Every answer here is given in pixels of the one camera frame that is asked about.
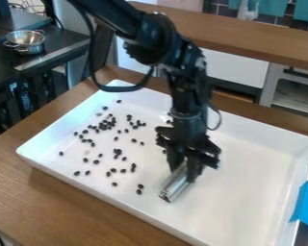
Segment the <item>stainless steel bowl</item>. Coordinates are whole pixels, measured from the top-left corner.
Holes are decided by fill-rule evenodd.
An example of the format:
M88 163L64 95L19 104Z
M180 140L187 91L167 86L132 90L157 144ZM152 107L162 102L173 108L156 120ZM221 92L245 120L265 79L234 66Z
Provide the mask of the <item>stainless steel bowl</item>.
M42 30L14 31L6 35L4 45L21 55L36 55L44 50L44 34Z

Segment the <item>small black object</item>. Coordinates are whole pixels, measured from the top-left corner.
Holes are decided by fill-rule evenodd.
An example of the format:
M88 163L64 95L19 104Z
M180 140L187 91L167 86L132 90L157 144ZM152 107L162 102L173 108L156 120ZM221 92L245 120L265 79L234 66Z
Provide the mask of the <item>small black object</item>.
M115 149L115 153L116 153L117 155L121 155L121 154L122 154L122 150L121 150L121 149Z

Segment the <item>wire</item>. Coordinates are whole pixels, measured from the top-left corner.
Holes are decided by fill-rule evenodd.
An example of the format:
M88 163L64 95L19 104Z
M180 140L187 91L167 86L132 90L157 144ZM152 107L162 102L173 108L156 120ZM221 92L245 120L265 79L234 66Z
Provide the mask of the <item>wire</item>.
M136 91L136 90L144 88L148 84L148 82L150 81L150 78L152 77L154 73L154 66L151 66L148 73L145 75L145 77L143 77L134 86L104 86L98 83L97 78L95 77L95 74L94 74L95 69L94 69L94 56L93 56L94 52L93 51L94 51L94 45L95 45L95 38L94 38L94 30L93 30L92 23L89 17L87 16L87 14L81 11L79 6L76 3L72 3L72 2L69 2L69 3L83 17L83 19L85 20L88 26L88 29L90 32L90 49L89 49L89 57L88 57L89 67L90 67L90 76L92 78L92 81L98 86L98 88L104 91L107 91L107 92L132 92L132 91Z

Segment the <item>wooden countertop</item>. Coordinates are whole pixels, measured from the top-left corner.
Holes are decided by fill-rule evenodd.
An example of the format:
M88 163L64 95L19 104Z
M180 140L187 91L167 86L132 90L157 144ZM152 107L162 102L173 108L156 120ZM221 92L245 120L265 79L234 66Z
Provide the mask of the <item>wooden countertop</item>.
M308 69L306 31L137 2L132 5L145 12L164 12L184 37L200 47Z
M99 82L138 82L143 75L115 67L97 73ZM167 92L154 78L150 88ZM23 161L15 150L96 91L85 81L0 135L0 233L24 246L47 245L188 245L140 219L65 184ZM308 135L308 118L240 102L221 95L223 111ZM297 246L308 246L301 227Z

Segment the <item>white tray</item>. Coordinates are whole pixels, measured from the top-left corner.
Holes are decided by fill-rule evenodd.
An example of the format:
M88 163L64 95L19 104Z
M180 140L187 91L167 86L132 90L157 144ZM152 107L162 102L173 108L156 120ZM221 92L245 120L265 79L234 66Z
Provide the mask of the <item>white tray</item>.
M112 85L130 84L113 81ZM35 168L193 245L294 245L298 222L289 223L289 219L298 189L308 180L308 136L223 112L219 130L208 133L222 149L221 169L206 168L196 184L169 204L158 197L169 171L154 132L156 126L166 125L169 108L170 97L150 89L121 94L98 91L18 148L17 154ZM91 132L96 147L73 135L98 124L108 113L115 115L117 126L98 135ZM118 129L130 129L125 120L128 113L147 126L118 135ZM210 119L211 124L217 121L211 112ZM131 138L145 146L131 143ZM128 161L114 160L114 148L121 148ZM86 152L89 163L83 163ZM92 164L100 153L104 154L101 163ZM130 173L133 162L138 168ZM126 167L128 172L107 178L112 167ZM74 177L77 170L81 175ZM145 185L142 196L136 194L137 184Z

